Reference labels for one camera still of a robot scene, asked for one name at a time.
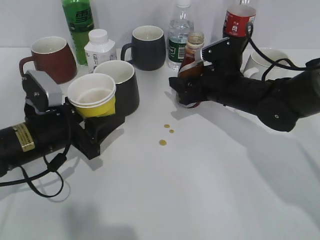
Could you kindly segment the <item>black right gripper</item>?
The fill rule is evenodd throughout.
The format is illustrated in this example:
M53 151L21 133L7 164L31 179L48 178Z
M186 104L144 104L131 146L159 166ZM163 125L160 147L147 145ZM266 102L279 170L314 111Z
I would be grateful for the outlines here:
M202 102L246 104L247 78L237 69L205 66L201 76L169 77L169 86L177 93L184 108L195 108Z

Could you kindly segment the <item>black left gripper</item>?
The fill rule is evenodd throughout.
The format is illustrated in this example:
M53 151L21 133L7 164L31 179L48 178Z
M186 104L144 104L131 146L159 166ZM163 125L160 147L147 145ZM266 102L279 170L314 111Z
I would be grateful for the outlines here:
M90 117L80 126L83 118L68 99L45 112L36 109L27 97L24 105L25 124L34 140L35 149L23 154L25 159L38 159L65 148L68 141L88 159L100 155L100 144L125 122L125 116L112 114Z

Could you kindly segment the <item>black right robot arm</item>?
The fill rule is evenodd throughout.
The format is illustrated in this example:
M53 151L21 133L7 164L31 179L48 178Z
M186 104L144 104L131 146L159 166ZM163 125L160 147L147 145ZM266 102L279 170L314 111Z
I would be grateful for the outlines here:
M213 101L255 115L267 127L290 132L298 119L320 112L320 60L306 63L294 77L257 80L244 77L234 63L203 68L199 77L170 77L183 105Z

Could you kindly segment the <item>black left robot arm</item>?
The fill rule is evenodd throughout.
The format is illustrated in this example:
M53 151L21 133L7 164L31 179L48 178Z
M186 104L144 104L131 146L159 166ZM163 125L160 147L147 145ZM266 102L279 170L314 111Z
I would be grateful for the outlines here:
M0 131L0 175L65 148L68 142L92 160L101 154L105 138L124 122L118 114L83 118L69 101L45 112L26 103L24 122Z

